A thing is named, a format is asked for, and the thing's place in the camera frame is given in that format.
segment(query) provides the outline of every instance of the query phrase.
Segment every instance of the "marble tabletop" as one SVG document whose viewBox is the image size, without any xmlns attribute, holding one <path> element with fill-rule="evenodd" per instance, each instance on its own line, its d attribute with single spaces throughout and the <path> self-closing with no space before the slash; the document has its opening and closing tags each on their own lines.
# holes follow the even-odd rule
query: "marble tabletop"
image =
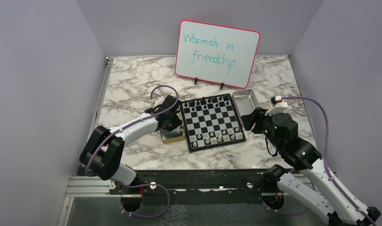
<svg viewBox="0 0 382 226">
<path fill-rule="evenodd" d="M 174 72 L 175 56 L 144 56 L 114 58 L 109 76 L 99 125 L 107 128 L 124 124 L 153 107 L 152 89 L 167 84 L 174 87 L 180 100 L 208 97 L 241 89 L 179 77 Z M 260 107 L 269 108 L 275 95 L 299 96 L 288 56 L 256 57 L 247 89 L 252 89 Z M 154 93 L 157 102 L 166 95 L 174 95 L 168 88 Z M 299 136 L 316 145 L 302 101 L 289 101 L 287 112 L 299 124 Z M 280 156 L 271 157 L 263 135 L 245 131 L 247 141 L 189 153 L 187 141 L 163 144 L 160 132 L 146 135 L 123 150 L 121 162 L 136 170 L 194 170 L 194 169 L 256 169 L 279 164 L 290 168 Z M 275 149 L 269 145 L 271 152 Z"/>
</svg>

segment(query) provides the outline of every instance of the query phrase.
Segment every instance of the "rectangular tray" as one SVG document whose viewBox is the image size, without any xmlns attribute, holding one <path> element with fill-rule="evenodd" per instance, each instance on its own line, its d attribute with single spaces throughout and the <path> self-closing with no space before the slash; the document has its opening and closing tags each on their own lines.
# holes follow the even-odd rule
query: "rectangular tray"
<svg viewBox="0 0 382 226">
<path fill-rule="evenodd" d="M 231 98 L 233 99 L 235 110 L 239 117 L 250 114 L 255 108 L 259 107 L 256 96 L 251 89 L 234 92 Z"/>
</svg>

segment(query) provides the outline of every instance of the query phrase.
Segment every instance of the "table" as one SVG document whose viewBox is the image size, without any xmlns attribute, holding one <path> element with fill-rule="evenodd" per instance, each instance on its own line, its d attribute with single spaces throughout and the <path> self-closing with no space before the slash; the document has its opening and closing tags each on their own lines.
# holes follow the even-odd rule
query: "table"
<svg viewBox="0 0 382 226">
<path fill-rule="evenodd" d="M 175 56 L 114 58 L 109 76 L 99 125 L 107 128 L 124 124 L 153 106 L 152 89 L 167 84 L 174 87 L 180 100 L 232 94 L 241 89 L 179 77 L 174 72 Z M 258 56 L 247 89 L 252 89 L 260 107 L 271 107 L 275 95 L 299 96 L 300 92 L 288 56 Z M 154 94 L 162 101 L 172 90 L 161 88 Z M 289 101 L 287 112 L 299 125 L 299 136 L 316 145 L 303 101 Z M 160 132 L 146 135 L 123 150 L 121 162 L 136 170 L 256 169 L 274 164 L 290 168 L 280 156 L 271 157 L 263 135 L 245 131 L 246 142 L 189 153 L 186 140 L 163 144 Z M 271 153 L 274 147 L 269 145 Z"/>
</svg>

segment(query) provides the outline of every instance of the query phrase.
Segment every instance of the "wall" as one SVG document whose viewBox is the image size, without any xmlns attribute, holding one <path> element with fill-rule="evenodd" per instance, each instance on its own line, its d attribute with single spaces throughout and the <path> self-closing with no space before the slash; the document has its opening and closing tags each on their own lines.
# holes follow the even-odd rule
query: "wall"
<svg viewBox="0 0 382 226">
<path fill-rule="evenodd" d="M 324 0 L 291 64 L 302 94 L 327 111 L 330 167 L 382 212 L 382 0 Z M 309 109 L 322 148 L 323 116 Z"/>
<path fill-rule="evenodd" d="M 104 68 L 74 0 L 0 1 L 0 226 L 57 224 Z"/>
<path fill-rule="evenodd" d="M 108 56 L 176 54 L 184 18 L 258 30 L 259 55 L 293 54 L 322 0 L 78 0 Z"/>
</svg>

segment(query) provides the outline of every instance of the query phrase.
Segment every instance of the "purple cable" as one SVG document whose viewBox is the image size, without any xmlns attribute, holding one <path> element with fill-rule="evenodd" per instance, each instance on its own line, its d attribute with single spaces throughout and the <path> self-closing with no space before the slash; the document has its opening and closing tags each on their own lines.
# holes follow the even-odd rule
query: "purple cable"
<svg viewBox="0 0 382 226">
<path fill-rule="evenodd" d="M 128 212 L 125 210 L 125 208 L 123 207 L 123 202 L 122 200 L 120 201 L 120 207 L 122 208 L 123 212 L 124 213 L 127 213 L 129 214 L 129 216 L 137 216 L 137 217 L 141 217 L 141 218 L 155 218 L 155 217 L 159 217 L 160 215 L 164 214 L 168 209 L 169 209 L 169 206 L 170 206 L 170 195 L 169 195 L 169 191 L 162 185 L 160 184 L 143 184 L 143 185 L 135 185 L 135 186 L 128 186 L 128 185 L 124 185 L 122 184 L 121 182 L 119 182 L 123 187 L 126 187 L 126 188 L 137 188 L 137 187 L 144 187 L 144 186 L 151 186 L 151 185 L 156 185 L 158 187 L 161 187 L 163 188 L 163 190 L 165 190 L 166 194 L 167 194 L 167 205 L 165 207 L 165 209 L 158 213 L 158 214 L 155 214 L 155 215 L 141 215 L 141 214 L 137 214 L 137 213 L 132 213 L 132 212 Z"/>
<path fill-rule="evenodd" d="M 292 172 L 294 172 L 294 171 L 295 171 L 295 169 L 291 169 L 291 170 L 289 171 L 289 173 L 292 173 Z M 315 191 L 315 190 L 316 190 L 316 187 L 314 186 L 314 184 L 313 184 L 312 182 L 310 182 L 310 183 L 311 183 L 311 186 L 313 187 L 313 190 Z M 309 212 L 309 208 L 306 208 L 306 209 L 305 209 L 304 211 L 302 211 L 302 212 L 297 212 L 297 213 L 287 213 L 287 212 L 281 212 L 281 211 L 278 211 L 278 210 L 275 210 L 275 209 L 270 208 L 270 207 L 267 205 L 267 203 L 266 203 L 265 201 L 263 201 L 263 205 L 265 205 L 269 210 L 271 210 L 271 211 L 273 211 L 273 212 L 279 213 L 279 214 L 281 214 L 281 215 L 286 215 L 286 216 L 299 216 L 299 215 L 303 215 L 303 214 Z"/>
<path fill-rule="evenodd" d="M 152 99 L 153 92 L 154 92 L 156 89 L 160 88 L 160 87 L 171 88 L 171 89 L 176 93 L 176 100 L 175 100 L 175 102 L 174 102 L 169 108 L 167 108 L 167 109 L 165 109 L 165 110 L 163 110 L 163 111 L 161 111 L 161 112 L 159 112 L 159 113 L 156 113 L 156 114 L 152 114 L 152 115 L 150 115 L 150 116 L 147 116 L 147 117 L 145 117 L 145 118 L 143 118 L 143 119 L 139 119 L 139 120 L 136 120 L 136 121 L 134 121 L 134 122 L 131 122 L 131 123 L 129 123 L 129 124 L 123 126 L 121 129 L 129 128 L 129 127 L 131 127 L 131 126 L 133 126 L 133 125 L 135 125 L 135 124 L 137 124 L 137 123 L 139 123 L 139 122 L 142 122 L 143 120 L 150 119 L 150 118 L 152 118 L 152 117 L 156 117 L 156 116 L 158 116 L 158 115 L 161 115 L 161 114 L 163 114 L 163 113 L 165 113 L 165 112 L 167 112 L 167 111 L 170 111 L 170 109 L 172 109 L 174 106 L 176 106 L 176 104 L 177 104 L 177 102 L 178 102 L 178 99 L 179 99 L 179 98 L 178 98 L 178 93 L 177 93 L 177 91 L 175 90 L 175 88 L 173 88 L 173 87 L 171 87 L 171 86 L 168 86 L 168 85 L 160 85 L 160 86 L 155 87 L 155 88 L 151 91 L 151 99 Z M 94 158 L 97 156 L 97 153 L 101 150 L 101 147 L 103 147 L 103 146 L 105 145 L 105 143 L 106 143 L 112 136 L 114 136 L 115 134 L 119 133 L 119 131 L 120 131 L 120 129 L 118 129 L 118 130 L 114 131 L 113 133 L 111 133 L 110 135 L 108 135 L 108 136 L 107 136 L 107 137 L 100 143 L 100 145 L 97 147 L 97 149 L 95 150 L 95 152 L 91 155 L 91 158 L 90 158 L 90 160 L 88 161 L 87 166 L 86 166 L 86 176 L 89 176 L 89 177 L 90 177 L 90 176 L 93 176 L 93 175 L 90 175 L 90 173 L 89 173 L 91 163 L 93 162 Z"/>
<path fill-rule="evenodd" d="M 282 99 L 283 100 L 287 100 L 287 99 L 310 100 L 310 101 L 314 102 L 315 104 L 317 104 L 319 106 L 319 108 L 321 109 L 321 111 L 323 112 L 324 119 L 326 121 L 326 138 L 325 138 L 325 145 L 324 145 L 324 168 L 326 170 L 326 173 L 327 173 L 328 177 L 332 178 L 333 176 L 332 176 L 331 171 L 329 170 L 328 164 L 327 164 L 327 155 L 328 155 L 328 128 L 329 128 L 329 125 L 328 125 L 327 113 L 325 112 L 323 106 L 321 106 L 321 104 L 319 102 L 317 102 L 316 100 L 314 100 L 312 98 L 308 98 L 308 97 L 283 97 Z M 348 196 L 348 194 L 346 194 L 346 192 L 342 189 L 342 187 L 335 180 L 331 180 L 331 181 L 333 182 L 335 187 L 342 193 L 342 195 L 354 206 L 354 208 L 356 208 L 357 211 L 359 211 L 365 218 L 367 218 L 368 221 L 373 226 L 376 226 L 375 222 L 371 219 L 371 217 L 368 216 L 364 211 L 360 210 L 360 207 Z"/>
</svg>

